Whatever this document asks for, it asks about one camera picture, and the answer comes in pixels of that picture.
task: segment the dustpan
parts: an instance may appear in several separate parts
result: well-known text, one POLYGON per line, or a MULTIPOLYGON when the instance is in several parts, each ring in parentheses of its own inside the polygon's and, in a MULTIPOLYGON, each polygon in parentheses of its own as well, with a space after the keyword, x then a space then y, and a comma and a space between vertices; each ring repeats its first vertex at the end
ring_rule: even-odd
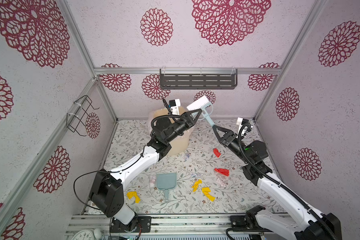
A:
POLYGON ((156 187, 159 190, 164 190, 165 202, 168 202, 169 190, 176 187, 176 182, 176 172, 156 174, 156 187))

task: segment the clock face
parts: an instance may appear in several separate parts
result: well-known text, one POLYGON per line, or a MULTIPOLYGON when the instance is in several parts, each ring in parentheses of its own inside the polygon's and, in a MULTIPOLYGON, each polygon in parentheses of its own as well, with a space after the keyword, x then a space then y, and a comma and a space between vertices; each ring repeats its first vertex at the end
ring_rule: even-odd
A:
POLYGON ((82 230, 76 233, 72 240, 94 240, 95 237, 93 236, 92 231, 90 230, 82 230))

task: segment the trash bin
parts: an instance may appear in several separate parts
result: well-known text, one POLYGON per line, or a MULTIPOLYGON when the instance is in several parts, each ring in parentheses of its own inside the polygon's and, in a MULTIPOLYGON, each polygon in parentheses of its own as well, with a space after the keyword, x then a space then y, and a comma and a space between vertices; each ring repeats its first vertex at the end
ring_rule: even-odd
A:
MULTIPOLYGON (((181 115, 182 113, 184 113, 186 111, 185 108, 183 108, 182 106, 179 107, 179 114, 181 115)), ((149 132, 152 131, 151 128, 151 121, 152 119, 158 117, 158 116, 163 116, 163 115, 167 115, 168 114, 168 110, 165 108, 156 110, 152 113, 150 113, 148 115, 148 128, 149 128, 149 132)), ((183 136, 177 136, 175 139, 173 139, 170 144, 172 146, 171 150, 168 152, 167 156, 172 156, 172 155, 176 155, 178 153, 184 152, 189 144, 189 137, 191 136, 191 133, 193 131, 193 127, 191 127, 190 129, 188 129, 187 131, 184 132, 183 136)))

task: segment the leaf pattern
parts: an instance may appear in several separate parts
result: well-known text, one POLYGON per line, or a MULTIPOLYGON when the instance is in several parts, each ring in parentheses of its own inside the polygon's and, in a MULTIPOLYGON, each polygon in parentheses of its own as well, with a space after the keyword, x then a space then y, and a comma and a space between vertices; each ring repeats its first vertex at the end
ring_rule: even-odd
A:
MULTIPOLYGON (((236 131, 236 120, 216 120, 215 124, 236 131)), ((150 139, 146 120, 121 120, 111 144, 104 168, 111 170, 137 154, 150 139)), ((247 180, 240 169, 244 162, 230 150, 220 145, 206 121, 198 121, 189 140, 185 152, 174 156, 166 156, 156 164, 139 174, 125 189, 136 191, 140 202, 124 196, 125 202, 138 214, 187 214, 187 213, 241 213, 262 205, 274 212, 284 212, 283 208, 266 192, 247 180), (213 149, 221 152, 218 158, 213 149), (230 176, 224 176, 214 168, 230 170, 230 176), (169 192, 168 203, 165 203, 164 191, 150 185, 150 177, 157 173, 177 172, 177 187, 169 192), (196 192, 192 185, 201 179, 196 192), (211 202, 203 193, 202 188, 209 187, 210 194, 216 197, 211 202)), ((256 128, 243 139, 245 144, 261 140, 256 128)), ((264 162, 273 169, 269 158, 264 162)), ((87 207, 87 214, 101 214, 98 210, 87 207)))

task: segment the zip tie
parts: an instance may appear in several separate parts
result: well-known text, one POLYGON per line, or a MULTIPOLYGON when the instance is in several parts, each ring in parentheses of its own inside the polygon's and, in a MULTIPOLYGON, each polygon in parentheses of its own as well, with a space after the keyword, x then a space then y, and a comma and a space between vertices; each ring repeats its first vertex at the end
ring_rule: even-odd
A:
POLYGON ((74 113, 68 113, 68 114, 70 114, 70 115, 75 115, 77 118, 79 118, 79 116, 77 116, 76 114, 74 114, 74 113))

